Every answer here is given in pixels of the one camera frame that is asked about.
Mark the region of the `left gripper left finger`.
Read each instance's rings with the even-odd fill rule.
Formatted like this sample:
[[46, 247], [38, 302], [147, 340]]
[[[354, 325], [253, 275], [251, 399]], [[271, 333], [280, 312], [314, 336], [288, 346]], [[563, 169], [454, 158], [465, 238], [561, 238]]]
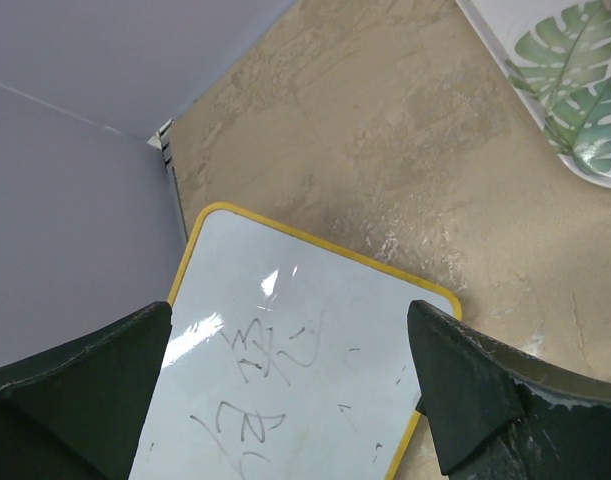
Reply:
[[154, 302], [0, 367], [0, 479], [126, 479], [171, 334]]

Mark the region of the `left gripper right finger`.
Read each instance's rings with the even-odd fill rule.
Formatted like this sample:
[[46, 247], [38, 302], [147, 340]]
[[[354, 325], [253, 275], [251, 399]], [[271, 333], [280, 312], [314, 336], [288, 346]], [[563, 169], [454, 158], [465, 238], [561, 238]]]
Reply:
[[408, 337], [442, 474], [611, 479], [611, 383], [499, 342], [425, 301]]

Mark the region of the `floral serving tray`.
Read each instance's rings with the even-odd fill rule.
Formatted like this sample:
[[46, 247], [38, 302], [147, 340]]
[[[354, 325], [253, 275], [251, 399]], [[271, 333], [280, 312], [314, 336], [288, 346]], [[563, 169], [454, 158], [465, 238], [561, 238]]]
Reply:
[[561, 161], [611, 189], [611, 1], [461, 1]]

